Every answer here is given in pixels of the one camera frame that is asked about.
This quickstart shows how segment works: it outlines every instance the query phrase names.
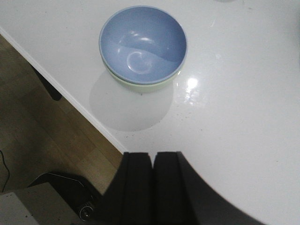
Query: black object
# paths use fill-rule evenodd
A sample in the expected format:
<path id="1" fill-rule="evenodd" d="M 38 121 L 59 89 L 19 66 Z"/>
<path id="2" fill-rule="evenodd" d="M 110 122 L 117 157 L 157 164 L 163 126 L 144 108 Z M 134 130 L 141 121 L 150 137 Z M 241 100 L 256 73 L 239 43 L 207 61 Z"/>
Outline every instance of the black object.
<path id="1" fill-rule="evenodd" d="M 46 88 L 47 92 L 51 96 L 51 98 L 55 101 L 59 101 L 62 95 L 33 67 L 31 66 L 34 72 L 36 73 L 37 77 Z"/>
<path id="2" fill-rule="evenodd" d="M 187 202 L 175 152 L 159 152 L 154 162 L 155 223 L 184 224 Z"/>
<path id="3" fill-rule="evenodd" d="M 125 152 L 103 196 L 79 176 L 46 173 L 31 186 L 43 182 L 89 225 L 263 225 L 210 188 L 181 152 L 159 152 L 153 169 L 147 153 Z"/>
<path id="4" fill-rule="evenodd" d="M 91 215 L 92 224 L 150 225 L 152 166 L 147 153 L 125 152 L 118 171 Z"/>
<path id="5" fill-rule="evenodd" d="M 49 182 L 71 209 L 87 220 L 101 194 L 84 177 L 61 172 L 48 172 L 37 177 L 29 187 Z"/>
<path id="6" fill-rule="evenodd" d="M 185 197 L 200 225 L 263 225 L 215 192 L 192 168 L 181 152 L 177 152 Z"/>

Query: bowl rim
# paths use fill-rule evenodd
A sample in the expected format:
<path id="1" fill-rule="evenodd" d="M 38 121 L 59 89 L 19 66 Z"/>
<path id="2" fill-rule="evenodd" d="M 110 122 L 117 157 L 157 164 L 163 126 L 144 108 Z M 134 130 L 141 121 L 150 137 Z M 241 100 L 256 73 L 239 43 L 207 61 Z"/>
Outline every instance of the bowl rim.
<path id="1" fill-rule="evenodd" d="M 155 81 L 150 81 L 150 82 L 135 82 L 135 81 L 132 81 L 130 79 L 126 79 L 124 76 L 118 74 L 106 61 L 106 59 L 104 58 L 104 55 L 103 55 L 103 52 L 102 52 L 102 48 L 101 48 L 101 39 L 102 39 L 102 35 L 103 35 L 103 31 L 105 29 L 105 27 L 107 26 L 107 24 L 111 21 L 112 18 L 114 18 L 116 15 L 118 15 L 119 13 L 123 12 L 123 11 L 126 11 L 126 10 L 129 10 L 129 9 L 132 9 L 132 8 L 152 8 L 152 9 L 156 9 L 158 11 L 161 11 L 165 14 L 167 14 L 168 16 L 170 16 L 181 28 L 183 34 L 184 34 L 184 37 L 185 37 L 185 42 L 186 42 L 186 49 L 185 49 L 185 54 L 184 54 L 184 57 L 181 61 L 181 63 L 178 65 L 178 67 L 172 72 L 170 73 L 168 76 L 165 76 L 161 79 L 158 79 L 158 80 L 155 80 Z M 168 12 L 160 9 L 160 8 L 157 8 L 157 7 L 153 7 L 153 6 L 146 6 L 146 5 L 137 5 L 137 6 L 130 6 L 130 7 L 126 7 L 124 9 L 121 9 L 117 12 L 115 12 L 113 15 L 111 15 L 107 20 L 106 22 L 104 23 L 101 31 L 100 31 L 100 35 L 99 35 L 99 40 L 98 40 L 98 45 L 99 45 L 99 51 L 100 51 L 100 55 L 101 55 L 101 58 L 102 58 L 102 61 L 105 65 L 106 68 L 108 68 L 111 72 L 114 73 L 115 76 L 117 76 L 119 79 L 122 79 L 123 81 L 125 82 L 128 82 L 128 83 L 131 83 L 131 84 L 138 84 L 138 85 L 152 85 L 152 84 L 157 84 L 157 83 L 160 83 L 160 82 L 163 82 L 165 80 L 168 80 L 170 77 L 172 77 L 173 75 L 177 74 L 178 71 L 180 70 L 180 68 L 182 67 L 182 65 L 184 64 L 185 62 L 185 59 L 187 57 L 187 52 L 188 52 L 188 39 L 187 39 L 187 35 L 182 27 L 182 25 L 172 16 L 170 15 Z"/>

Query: cable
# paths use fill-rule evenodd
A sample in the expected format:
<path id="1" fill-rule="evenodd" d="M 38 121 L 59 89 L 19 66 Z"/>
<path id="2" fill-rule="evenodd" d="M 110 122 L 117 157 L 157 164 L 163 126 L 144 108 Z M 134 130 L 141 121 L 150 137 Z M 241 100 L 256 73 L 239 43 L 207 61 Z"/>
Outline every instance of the cable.
<path id="1" fill-rule="evenodd" d="M 5 168 L 7 169 L 7 172 L 8 172 L 7 179 L 6 179 L 6 181 L 5 181 L 4 185 L 3 185 L 3 188 L 2 188 L 2 192 L 4 192 L 4 188 L 5 188 L 6 184 L 8 183 L 8 180 L 9 180 L 9 177 L 10 177 L 10 172 L 9 172 L 8 166 L 5 164 L 4 155 L 3 155 L 3 152 L 1 150 L 0 150 L 0 153 L 2 155 L 3 164 L 4 164 L 4 166 L 5 166 Z"/>

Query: blue bowl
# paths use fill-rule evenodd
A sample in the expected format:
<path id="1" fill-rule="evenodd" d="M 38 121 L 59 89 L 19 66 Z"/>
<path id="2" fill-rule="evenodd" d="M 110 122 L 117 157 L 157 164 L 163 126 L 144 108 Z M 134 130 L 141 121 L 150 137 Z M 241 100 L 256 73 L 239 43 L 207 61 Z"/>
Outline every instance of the blue bowl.
<path id="1" fill-rule="evenodd" d="M 108 19 L 100 32 L 99 49 L 111 73 L 128 83 L 149 85 L 177 74 L 187 53 L 187 39 L 166 12 L 135 6 Z"/>

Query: white table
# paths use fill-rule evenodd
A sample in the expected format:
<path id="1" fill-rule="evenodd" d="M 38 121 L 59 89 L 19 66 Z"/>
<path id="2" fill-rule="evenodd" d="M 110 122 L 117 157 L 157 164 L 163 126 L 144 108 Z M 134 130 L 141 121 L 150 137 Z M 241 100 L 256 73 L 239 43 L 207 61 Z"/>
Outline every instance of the white table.
<path id="1" fill-rule="evenodd" d="M 104 22 L 132 5 L 187 34 L 180 75 L 155 93 L 123 88 L 100 58 Z M 299 225 L 299 16 L 299 0 L 15 0 L 0 32 L 121 152 L 182 151 L 241 210 Z"/>

